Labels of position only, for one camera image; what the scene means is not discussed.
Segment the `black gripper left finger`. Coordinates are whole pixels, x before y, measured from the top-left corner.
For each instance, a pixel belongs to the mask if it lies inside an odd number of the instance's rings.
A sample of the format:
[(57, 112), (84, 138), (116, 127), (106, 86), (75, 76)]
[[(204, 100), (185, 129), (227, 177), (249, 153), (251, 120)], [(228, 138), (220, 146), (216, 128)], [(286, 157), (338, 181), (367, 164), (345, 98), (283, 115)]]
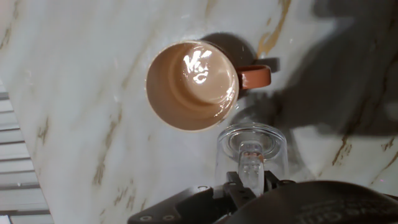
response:
[(131, 217), (127, 224), (213, 224), (226, 223), (232, 215), (256, 198), (245, 188), (237, 172), (216, 187), (188, 188)]

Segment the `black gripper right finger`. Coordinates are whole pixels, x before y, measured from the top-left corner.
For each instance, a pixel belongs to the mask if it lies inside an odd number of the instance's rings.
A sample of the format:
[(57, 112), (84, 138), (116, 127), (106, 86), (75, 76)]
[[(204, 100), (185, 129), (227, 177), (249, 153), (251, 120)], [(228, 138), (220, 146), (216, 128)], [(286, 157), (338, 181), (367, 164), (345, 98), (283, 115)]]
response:
[(279, 180), (271, 171), (264, 171), (264, 190), (274, 190), (288, 184), (295, 184), (295, 181)]

